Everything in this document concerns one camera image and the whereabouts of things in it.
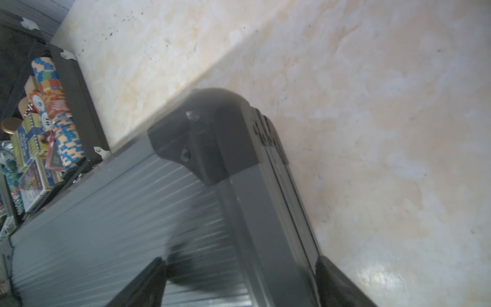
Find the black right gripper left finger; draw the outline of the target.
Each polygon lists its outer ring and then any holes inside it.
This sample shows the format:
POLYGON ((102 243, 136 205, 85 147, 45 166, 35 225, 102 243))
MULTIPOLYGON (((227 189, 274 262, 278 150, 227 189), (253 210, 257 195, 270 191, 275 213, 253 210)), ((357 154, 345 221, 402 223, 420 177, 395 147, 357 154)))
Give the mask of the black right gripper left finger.
POLYGON ((166 261, 157 257, 106 306, 160 307, 166 282, 166 261))

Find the large dark grey poker case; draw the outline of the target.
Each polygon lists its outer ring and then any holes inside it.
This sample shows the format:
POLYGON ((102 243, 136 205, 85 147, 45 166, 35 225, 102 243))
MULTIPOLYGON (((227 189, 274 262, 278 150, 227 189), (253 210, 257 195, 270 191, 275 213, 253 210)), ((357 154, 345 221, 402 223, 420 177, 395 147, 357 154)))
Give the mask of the large dark grey poker case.
POLYGON ((163 306, 318 306, 320 254, 272 122, 196 90, 10 238, 23 306, 105 306, 156 258, 163 306))

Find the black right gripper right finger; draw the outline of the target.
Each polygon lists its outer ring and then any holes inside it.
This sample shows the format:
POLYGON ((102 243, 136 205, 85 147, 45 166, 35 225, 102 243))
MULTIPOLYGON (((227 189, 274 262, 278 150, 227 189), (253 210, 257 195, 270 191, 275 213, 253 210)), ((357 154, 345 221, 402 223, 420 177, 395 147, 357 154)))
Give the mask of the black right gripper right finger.
POLYGON ((377 306, 326 256, 317 259, 315 281, 321 306, 377 306))

